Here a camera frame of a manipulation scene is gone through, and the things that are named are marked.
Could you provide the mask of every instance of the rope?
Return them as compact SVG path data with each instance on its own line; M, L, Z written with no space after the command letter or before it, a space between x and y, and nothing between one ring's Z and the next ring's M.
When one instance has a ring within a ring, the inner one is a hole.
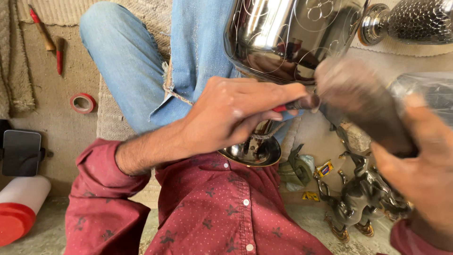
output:
M277 133L277 131L282 128L284 125L286 124L286 121L283 121L282 123L280 123L280 125L278 125L276 128L274 128L274 130L272 130L270 133L266 134L266 135L257 135L257 134L251 134L250 137L252 138L255 138L255 139L262 139L262 140L266 140L266 139L269 139L271 138L273 135L275 135L275 133Z
M179 94L177 94L176 92L173 91L173 84L170 85L169 87L167 86L167 81L166 81L166 78L167 78L167 73L168 73L168 69L169 69L169 65L167 64L167 62L163 62L162 63L162 69L164 69L164 84L162 85L162 87L164 88L164 91L169 93L170 95L176 97L177 99L183 101L184 103L187 103L189 105L193 105L194 103L192 103L191 101L187 100L186 98L180 96ZM251 134L250 137L252 138L255 138L255 139L261 139L261 140L266 140L266 139L269 139L271 138L273 135L275 135L275 133L277 133L277 131L282 128L284 125L286 124L286 121L283 121L282 123L280 123L280 125L278 125L276 128L274 128L270 133L266 134L266 135L257 135L257 134Z

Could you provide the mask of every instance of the green cloth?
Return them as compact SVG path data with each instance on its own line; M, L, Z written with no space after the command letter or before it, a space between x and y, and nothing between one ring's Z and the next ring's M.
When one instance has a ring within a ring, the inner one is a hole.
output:
M279 175L282 181L306 187L313 177L313 172L298 155L302 146L303 144L299 145L289 154L287 162L279 164Z

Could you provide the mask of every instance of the jeans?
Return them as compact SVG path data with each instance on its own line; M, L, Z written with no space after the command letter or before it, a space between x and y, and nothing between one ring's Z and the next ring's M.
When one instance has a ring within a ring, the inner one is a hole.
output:
M173 91L192 102L210 77L240 77L223 52L231 5L225 0L173 1ZM158 129L189 112L189 104L170 95L164 98L164 60L153 35L126 8L111 2L93 4L80 18L80 37L136 133ZM284 120L292 117L283 115ZM290 122L274 135L280 143Z

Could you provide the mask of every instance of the yellow wrapper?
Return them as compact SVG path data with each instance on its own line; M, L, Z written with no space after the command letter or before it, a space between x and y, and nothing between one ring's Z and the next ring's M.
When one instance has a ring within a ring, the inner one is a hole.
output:
M314 192L309 192L309 191L304 192L304 194L302 195L302 199L303 200L313 200L313 201L319 202L318 195Z
M324 165L320 167L316 167L316 171L318 172L319 176L323 177L325 175L328 175L330 171L332 171L333 165L332 162L329 160L327 161Z

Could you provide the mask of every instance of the person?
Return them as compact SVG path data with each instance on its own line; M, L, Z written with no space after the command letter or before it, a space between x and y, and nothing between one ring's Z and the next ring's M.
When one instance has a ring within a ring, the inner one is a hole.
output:
M246 167L216 152L245 141L262 120L290 118L271 109L307 93L298 83L239 77L221 49L231 4L223 2L173 1L173 89L193 106L165 97L164 60L138 18L109 2L82 16L82 42L140 135L97 139L76 159L65 254L137 254L150 209L128 197L152 167L162 186L159 230L145 254L331 254L285 212L276 164ZM398 159L373 145L382 175L418 212L394 226L391 242L402 254L449 254L452 131L419 97L407 103L419 157Z

